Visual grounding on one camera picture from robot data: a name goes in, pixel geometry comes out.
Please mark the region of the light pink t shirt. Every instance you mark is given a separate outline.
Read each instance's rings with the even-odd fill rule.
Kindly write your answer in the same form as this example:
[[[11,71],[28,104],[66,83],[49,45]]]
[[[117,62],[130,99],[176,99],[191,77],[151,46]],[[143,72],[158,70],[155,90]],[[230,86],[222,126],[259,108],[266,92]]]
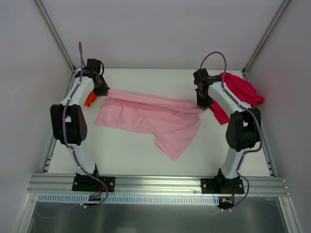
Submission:
[[[153,134],[155,145],[176,161],[198,133],[202,112],[193,100],[111,89],[94,123]]]

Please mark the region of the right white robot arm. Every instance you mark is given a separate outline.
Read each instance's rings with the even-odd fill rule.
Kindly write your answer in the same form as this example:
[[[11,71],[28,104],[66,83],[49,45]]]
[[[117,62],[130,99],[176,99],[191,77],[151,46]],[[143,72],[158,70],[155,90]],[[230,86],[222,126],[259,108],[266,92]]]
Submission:
[[[205,68],[194,72],[197,106],[206,110],[218,103],[229,118],[225,138],[229,146],[225,162],[212,179],[201,179],[204,194],[244,193],[239,175],[245,155],[255,152],[262,142],[261,113],[239,100],[226,86],[223,77],[210,76]]]

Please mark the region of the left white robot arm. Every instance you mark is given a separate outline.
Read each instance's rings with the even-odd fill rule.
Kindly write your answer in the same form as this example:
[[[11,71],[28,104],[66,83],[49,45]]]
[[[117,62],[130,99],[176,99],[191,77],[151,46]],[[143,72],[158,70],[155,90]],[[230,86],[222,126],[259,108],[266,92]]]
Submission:
[[[50,107],[53,136],[70,152],[77,167],[76,176],[90,191],[103,182],[99,178],[96,163],[87,152],[87,123],[82,111],[90,93],[97,97],[107,96],[109,87],[104,77],[104,65],[98,59],[87,59],[77,72],[73,87],[60,104]]]

